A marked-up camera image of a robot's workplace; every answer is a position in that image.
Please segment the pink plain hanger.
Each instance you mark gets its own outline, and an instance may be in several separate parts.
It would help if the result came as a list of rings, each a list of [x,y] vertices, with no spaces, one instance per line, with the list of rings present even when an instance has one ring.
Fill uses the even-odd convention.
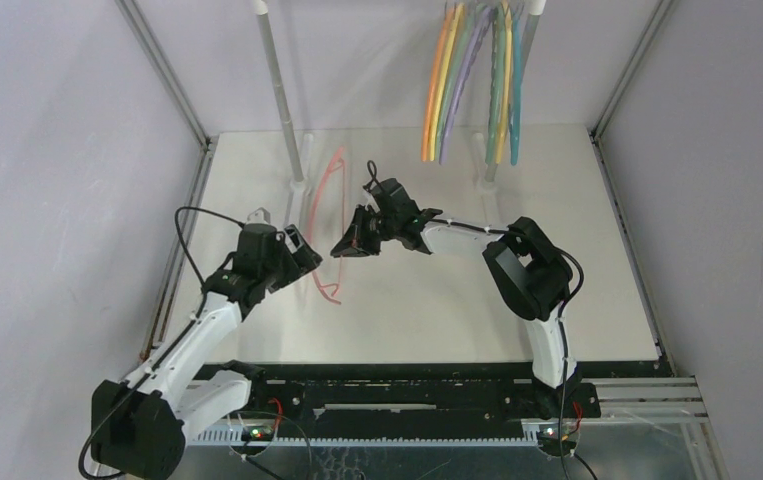
[[[344,282],[342,259],[334,258],[331,249],[346,231],[347,203],[350,200],[351,175],[346,147],[339,146],[323,168],[314,189],[307,233],[311,246],[323,263],[312,273],[313,286],[328,303],[341,306]]]

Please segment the orange plain hanger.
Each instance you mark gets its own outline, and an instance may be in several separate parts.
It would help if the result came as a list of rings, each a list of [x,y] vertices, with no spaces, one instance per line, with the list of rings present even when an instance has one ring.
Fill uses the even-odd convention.
[[[421,137],[421,150],[420,158],[423,163],[427,163],[433,160],[433,155],[430,153],[430,141],[431,141],[431,128],[434,125],[434,106],[436,103],[436,91],[438,85],[438,77],[440,64],[443,57],[443,51],[445,48],[448,25],[452,13],[449,10],[448,3],[443,6],[443,19],[441,27],[437,36],[437,42],[434,50],[432,66],[430,71],[428,90],[426,93],[426,105],[423,116],[423,129]]]

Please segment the yellow wavy hanger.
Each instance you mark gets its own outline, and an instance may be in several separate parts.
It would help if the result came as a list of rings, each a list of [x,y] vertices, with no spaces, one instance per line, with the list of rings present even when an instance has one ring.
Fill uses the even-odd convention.
[[[499,131],[495,144],[495,165],[498,165],[502,162],[504,144],[509,131],[509,104],[511,96],[510,83],[513,69],[513,14],[507,1],[501,2],[501,8],[503,21],[502,33],[504,35],[503,81]]]

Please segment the purple wavy hanger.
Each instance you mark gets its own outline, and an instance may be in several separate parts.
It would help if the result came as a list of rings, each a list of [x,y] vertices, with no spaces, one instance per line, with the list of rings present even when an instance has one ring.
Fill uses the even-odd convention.
[[[474,10],[474,23],[470,29],[470,35],[467,40],[466,48],[463,50],[458,75],[455,78],[454,88],[450,100],[449,109],[446,115],[446,121],[443,125],[440,143],[439,164],[444,165],[448,156],[449,148],[446,142],[452,133],[461,97],[470,76],[472,65],[477,58],[478,52],[487,34],[493,17],[493,8],[486,4],[477,4]]]

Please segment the green wavy hanger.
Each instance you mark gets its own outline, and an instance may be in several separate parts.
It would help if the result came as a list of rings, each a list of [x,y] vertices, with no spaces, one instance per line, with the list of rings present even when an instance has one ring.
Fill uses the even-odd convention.
[[[495,144],[499,131],[499,120],[503,81],[503,50],[504,35],[502,33],[501,3],[493,9],[492,17],[492,54],[491,54],[491,94],[488,120],[488,140],[486,144],[485,162],[488,166],[495,165]]]

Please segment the blue wavy hanger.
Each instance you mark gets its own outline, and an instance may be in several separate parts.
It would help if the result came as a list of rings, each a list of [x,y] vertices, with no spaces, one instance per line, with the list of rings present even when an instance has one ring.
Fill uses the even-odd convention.
[[[522,128],[522,77],[523,77],[523,20],[524,6],[520,5],[513,17],[513,71],[512,71],[512,104],[509,122],[510,132],[510,164],[516,166],[519,159],[520,139]]]

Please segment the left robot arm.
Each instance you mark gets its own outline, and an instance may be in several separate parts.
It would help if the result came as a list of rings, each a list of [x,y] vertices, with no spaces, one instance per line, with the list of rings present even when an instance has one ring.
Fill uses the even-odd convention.
[[[264,298],[313,272],[321,256],[293,224],[241,226],[237,246],[200,284],[201,302],[186,326],[120,381],[105,380],[91,399],[91,432],[77,461],[111,468],[109,478],[167,479],[189,441],[239,410],[247,417],[268,407],[268,388],[252,367],[227,363],[204,385],[189,386],[212,351],[236,331]]]

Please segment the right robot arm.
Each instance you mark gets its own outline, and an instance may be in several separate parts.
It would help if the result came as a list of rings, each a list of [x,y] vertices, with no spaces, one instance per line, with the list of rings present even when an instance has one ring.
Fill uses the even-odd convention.
[[[367,182],[371,204],[359,204],[334,258],[377,256],[385,241],[427,255],[481,257],[507,308],[522,319],[534,355],[539,384],[536,406],[549,416],[562,415],[575,400],[568,383],[576,363],[560,324],[572,297],[575,278],[569,256],[555,246],[531,218],[521,217],[503,229],[444,217],[442,210],[420,208],[395,178]]]

